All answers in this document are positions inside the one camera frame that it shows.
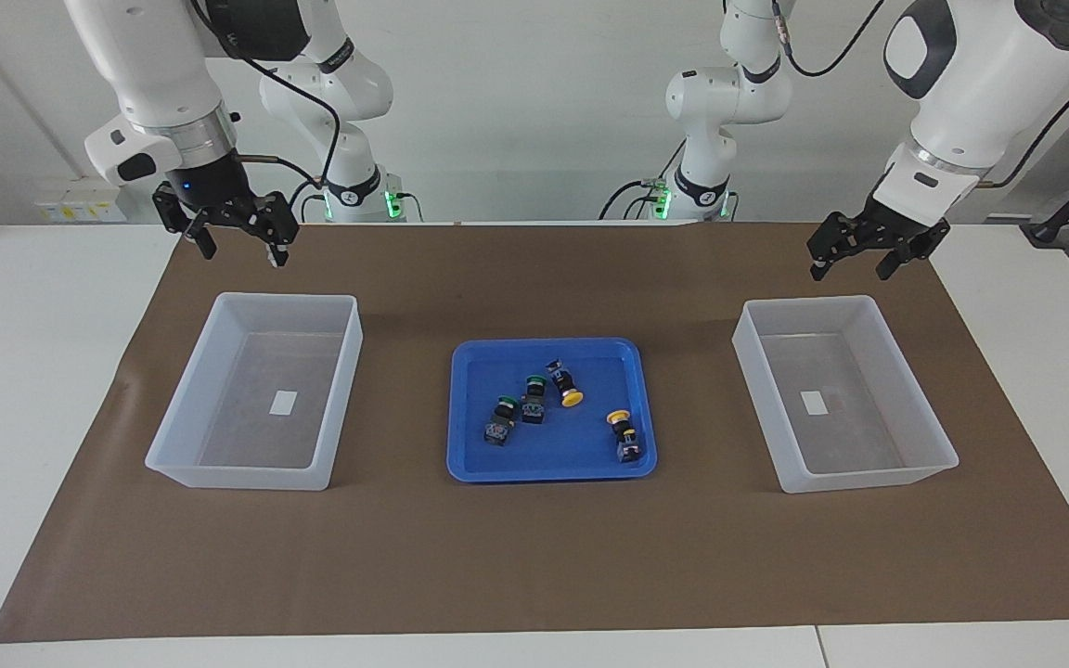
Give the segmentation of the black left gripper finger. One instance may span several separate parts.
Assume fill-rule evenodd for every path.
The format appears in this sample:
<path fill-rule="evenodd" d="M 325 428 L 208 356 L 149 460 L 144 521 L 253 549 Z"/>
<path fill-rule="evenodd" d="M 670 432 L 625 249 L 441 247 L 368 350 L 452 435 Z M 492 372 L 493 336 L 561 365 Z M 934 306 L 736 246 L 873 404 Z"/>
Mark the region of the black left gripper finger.
<path fill-rule="evenodd" d="M 822 223 L 807 240 L 807 252 L 811 257 L 811 278 L 822 282 L 835 263 L 856 254 L 856 246 L 845 223 Z"/>
<path fill-rule="evenodd" d="M 902 269 L 903 266 L 908 265 L 915 258 L 916 253 L 912 249 L 911 244 L 895 244 L 894 248 L 878 263 L 876 274 L 882 282 L 886 282 L 895 271 Z"/>

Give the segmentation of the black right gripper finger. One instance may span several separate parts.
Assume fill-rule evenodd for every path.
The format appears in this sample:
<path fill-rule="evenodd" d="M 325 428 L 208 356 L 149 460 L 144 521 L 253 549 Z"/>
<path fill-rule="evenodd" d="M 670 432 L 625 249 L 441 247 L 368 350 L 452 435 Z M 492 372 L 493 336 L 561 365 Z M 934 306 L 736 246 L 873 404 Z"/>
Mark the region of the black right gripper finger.
<path fill-rule="evenodd" d="M 268 261 L 276 269 L 286 266 L 290 246 L 296 239 L 298 232 L 300 232 L 300 226 L 297 223 L 286 223 L 285 226 L 268 223 L 264 226 L 264 244 L 267 247 Z"/>
<path fill-rule="evenodd" d="M 182 239 L 190 242 L 205 261 L 211 261 L 217 252 L 216 242 L 213 240 L 210 223 L 211 216 L 208 212 L 195 212 L 195 215 L 191 217 L 184 216 L 184 224 L 181 231 Z"/>

